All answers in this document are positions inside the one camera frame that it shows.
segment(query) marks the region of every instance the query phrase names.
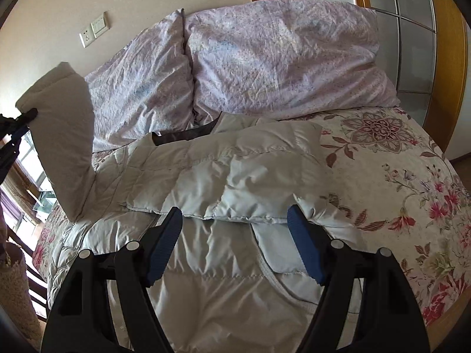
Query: wooden floor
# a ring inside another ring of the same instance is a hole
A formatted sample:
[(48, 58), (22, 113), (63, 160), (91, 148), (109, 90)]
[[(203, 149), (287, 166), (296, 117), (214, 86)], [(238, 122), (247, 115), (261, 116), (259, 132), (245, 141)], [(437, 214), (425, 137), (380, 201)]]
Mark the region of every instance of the wooden floor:
[(465, 160), (453, 163), (453, 167), (460, 176), (463, 184), (471, 193), (471, 156)]

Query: pillow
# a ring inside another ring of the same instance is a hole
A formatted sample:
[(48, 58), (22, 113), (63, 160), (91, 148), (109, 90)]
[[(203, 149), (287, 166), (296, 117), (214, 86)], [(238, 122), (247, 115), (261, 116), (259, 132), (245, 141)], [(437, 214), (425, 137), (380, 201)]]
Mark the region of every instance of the pillow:
[(83, 78), (66, 62), (39, 79), (18, 100), (22, 113), (38, 110), (29, 123), (39, 161), (71, 222), (82, 212), (95, 172), (91, 165), (93, 107)]
[(194, 122), (193, 77), (183, 50), (183, 10), (143, 30), (85, 77), (95, 111), (93, 152)]
[(185, 19), (196, 120), (221, 111), (289, 119), (399, 100), (378, 52), (376, 13), (341, 2), (266, 0)]

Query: light switch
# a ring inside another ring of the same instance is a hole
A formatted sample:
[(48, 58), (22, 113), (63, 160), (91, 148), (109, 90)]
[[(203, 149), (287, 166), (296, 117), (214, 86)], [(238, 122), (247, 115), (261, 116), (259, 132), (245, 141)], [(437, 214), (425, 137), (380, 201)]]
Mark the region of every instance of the light switch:
[(95, 38), (98, 38), (109, 29), (105, 13), (91, 22), (91, 28)]

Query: blue gripper pad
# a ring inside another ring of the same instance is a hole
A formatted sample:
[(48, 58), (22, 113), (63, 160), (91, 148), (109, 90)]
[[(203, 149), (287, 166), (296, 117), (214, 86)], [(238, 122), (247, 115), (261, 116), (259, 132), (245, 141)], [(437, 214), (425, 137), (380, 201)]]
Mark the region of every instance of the blue gripper pad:
[(163, 227), (162, 234), (149, 257), (149, 270), (146, 277), (149, 286), (162, 277), (182, 226), (183, 215), (178, 208), (173, 207), (160, 225)]
[(320, 234), (320, 240), (317, 241), (316, 245), (313, 239), (317, 233), (316, 231), (325, 232), (324, 229), (322, 226), (309, 223), (296, 204), (288, 209), (287, 218), (291, 237), (294, 240), (294, 244), (296, 244), (308, 275), (315, 279), (317, 284), (324, 285), (326, 275), (322, 268), (321, 254), (324, 252), (323, 244), (326, 240)]

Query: dark fabric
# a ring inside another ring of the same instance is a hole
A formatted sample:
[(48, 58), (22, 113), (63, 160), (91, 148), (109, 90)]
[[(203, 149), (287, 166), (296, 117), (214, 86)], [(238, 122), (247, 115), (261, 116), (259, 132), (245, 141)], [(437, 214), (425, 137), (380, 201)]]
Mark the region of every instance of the dark fabric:
[(22, 353), (38, 353), (32, 347), (16, 325), (11, 321), (6, 311), (0, 305), (0, 336), (2, 352), (22, 352)]
[(158, 136), (156, 133), (152, 133), (152, 140), (154, 141), (155, 146), (160, 146), (161, 144), (169, 144), (176, 141), (190, 141), (192, 139), (209, 135), (213, 130), (214, 126), (218, 122), (219, 117), (214, 121), (208, 123), (207, 125), (197, 127), (190, 130), (179, 131), (177, 133), (170, 133), (165, 135)]

